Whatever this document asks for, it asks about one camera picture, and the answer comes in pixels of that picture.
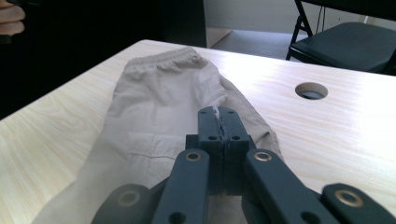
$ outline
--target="floor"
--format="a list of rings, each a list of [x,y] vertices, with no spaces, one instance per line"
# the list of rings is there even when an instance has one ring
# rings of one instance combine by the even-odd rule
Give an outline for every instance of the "floor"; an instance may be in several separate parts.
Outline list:
[[[291,34],[233,30],[212,49],[285,60],[290,40]]]

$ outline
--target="pants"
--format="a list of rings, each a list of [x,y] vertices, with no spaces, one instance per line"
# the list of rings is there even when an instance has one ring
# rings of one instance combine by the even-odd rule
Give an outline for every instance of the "pants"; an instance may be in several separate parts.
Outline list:
[[[257,147],[280,156],[276,134],[217,67],[193,48],[133,59],[125,66],[104,129],[75,183],[52,199],[34,223],[91,223],[107,196],[125,184],[152,188],[169,176],[197,133],[197,112],[235,110]],[[240,197],[212,197],[209,223],[245,223]]]

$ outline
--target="wooden tabletop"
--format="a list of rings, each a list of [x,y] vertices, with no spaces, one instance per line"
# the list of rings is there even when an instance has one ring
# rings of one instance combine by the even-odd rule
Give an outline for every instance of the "wooden tabletop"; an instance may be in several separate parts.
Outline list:
[[[129,60],[182,47],[138,42],[1,120],[2,223],[30,223],[76,179]],[[396,77],[195,49],[274,129],[286,164],[307,187],[352,185],[396,216]],[[306,82],[327,96],[298,96]]]

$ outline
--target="person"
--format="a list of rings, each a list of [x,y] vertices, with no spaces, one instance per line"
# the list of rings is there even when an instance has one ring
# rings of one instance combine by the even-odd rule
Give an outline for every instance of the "person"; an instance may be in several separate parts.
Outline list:
[[[0,0],[0,35],[15,35],[23,32],[24,25],[21,22],[25,13],[21,7]]]

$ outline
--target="black chair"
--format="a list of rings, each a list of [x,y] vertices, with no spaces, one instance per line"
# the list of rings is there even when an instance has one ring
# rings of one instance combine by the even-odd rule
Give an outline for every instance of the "black chair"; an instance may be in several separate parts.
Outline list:
[[[302,2],[396,21],[396,0],[294,0],[300,13],[286,60],[396,75],[396,31],[362,22],[345,22],[312,33]],[[308,38],[297,40],[300,30]]]

